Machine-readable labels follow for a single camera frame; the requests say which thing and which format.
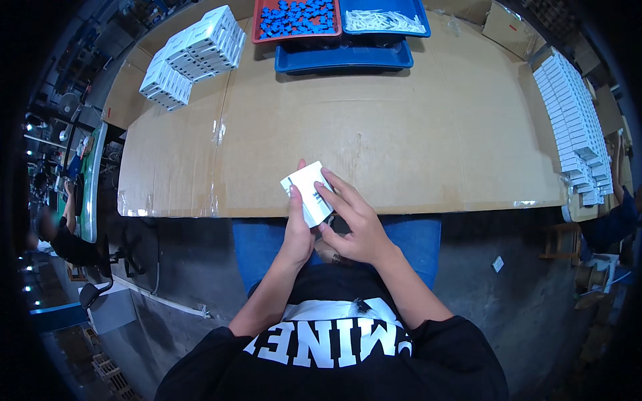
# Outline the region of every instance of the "red plastic tray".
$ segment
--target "red plastic tray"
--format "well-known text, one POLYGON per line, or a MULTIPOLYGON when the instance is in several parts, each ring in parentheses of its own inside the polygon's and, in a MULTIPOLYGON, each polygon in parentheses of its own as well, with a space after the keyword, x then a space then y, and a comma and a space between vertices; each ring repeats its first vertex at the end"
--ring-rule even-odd
MULTIPOLYGON (((286 0, 288 4, 292 3, 292 0, 286 0)), ((263 18, 261 14, 263 13, 263 7, 269 9, 276 8, 279 9, 279 0, 256 0, 254 2, 254 26, 252 27, 252 43, 267 43, 267 42, 278 42, 280 40, 290 40, 290 39, 302 39, 302 38, 311 38, 311 37, 337 37, 342 33, 341 27, 341 11, 339 9, 339 0, 333 0, 334 4, 332 22, 334 26, 334 33, 309 33, 307 35, 288 35, 288 36, 279 36, 275 38, 261 39, 261 34, 263 30, 261 29, 261 23, 263 18)), ((315 24, 319 23, 320 17, 314 17, 311 19, 315 24)))

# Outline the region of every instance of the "green table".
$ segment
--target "green table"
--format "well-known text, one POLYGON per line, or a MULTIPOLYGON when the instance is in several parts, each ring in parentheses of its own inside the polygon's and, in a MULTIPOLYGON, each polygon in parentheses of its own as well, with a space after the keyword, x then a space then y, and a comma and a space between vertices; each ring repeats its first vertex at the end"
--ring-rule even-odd
MULTIPOLYGON (((90 243, 95 243, 98 233, 96 231, 96 200, 98 198, 98 175, 100 173, 100 158, 105 147, 107 136, 107 123, 101 121, 100 125, 91 133, 94 146, 89 154, 83 158, 80 172, 85 177, 83 192, 83 208, 80 216, 76 216, 76 224, 80 227, 80 237, 90 243)), ((65 210, 65 201, 62 199, 64 191, 58 192, 58 217, 62 217, 65 210)))

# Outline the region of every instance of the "cardboard table surface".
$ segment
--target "cardboard table surface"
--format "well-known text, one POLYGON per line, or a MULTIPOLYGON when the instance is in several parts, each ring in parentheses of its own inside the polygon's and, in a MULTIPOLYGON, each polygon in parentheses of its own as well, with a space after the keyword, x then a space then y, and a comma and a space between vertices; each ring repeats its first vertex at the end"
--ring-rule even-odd
POLYGON ((151 55, 135 47, 103 115, 128 127, 119 212, 286 216, 279 182, 299 158, 320 160, 381 214, 564 204, 528 64, 478 28, 461 22, 457 37, 449 17, 428 19, 432 37, 408 39, 415 65, 399 73, 289 77, 274 71, 273 48, 248 39, 237 71, 194 85, 173 113, 136 92, 136 59, 151 55))

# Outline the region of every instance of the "blue jeans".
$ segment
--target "blue jeans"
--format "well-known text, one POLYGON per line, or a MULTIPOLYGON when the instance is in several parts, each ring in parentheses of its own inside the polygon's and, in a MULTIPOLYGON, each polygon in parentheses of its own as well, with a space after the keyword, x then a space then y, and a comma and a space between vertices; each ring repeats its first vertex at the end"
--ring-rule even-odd
MULTIPOLYGON (((380 216, 388 238, 400 247, 410 266, 433 288, 437 275, 441 221, 425 214, 380 216)), ((239 272, 249 292, 263 279, 281 249, 285 236, 284 218, 232 219, 232 233, 239 272)), ((323 261, 312 251, 309 266, 323 261)))

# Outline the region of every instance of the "blue plastic tray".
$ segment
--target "blue plastic tray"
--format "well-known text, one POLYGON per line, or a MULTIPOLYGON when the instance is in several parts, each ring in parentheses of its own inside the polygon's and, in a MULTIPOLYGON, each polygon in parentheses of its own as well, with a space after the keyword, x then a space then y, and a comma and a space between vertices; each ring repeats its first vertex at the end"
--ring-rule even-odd
POLYGON ((283 42, 277 46, 274 69, 289 75, 322 73, 380 73, 413 66, 403 37, 342 35, 334 42, 283 42))
POLYGON ((341 10, 341 20, 343 32, 351 35, 361 35, 362 33, 393 33, 404 36, 416 36, 420 38, 430 37, 430 25, 426 17, 426 11, 421 0, 339 0, 339 9, 341 10), (349 31, 345 29, 345 12, 354 10, 381 10, 381 12, 396 11, 413 19, 419 17, 421 23, 426 27, 426 33, 407 32, 407 31, 349 31))

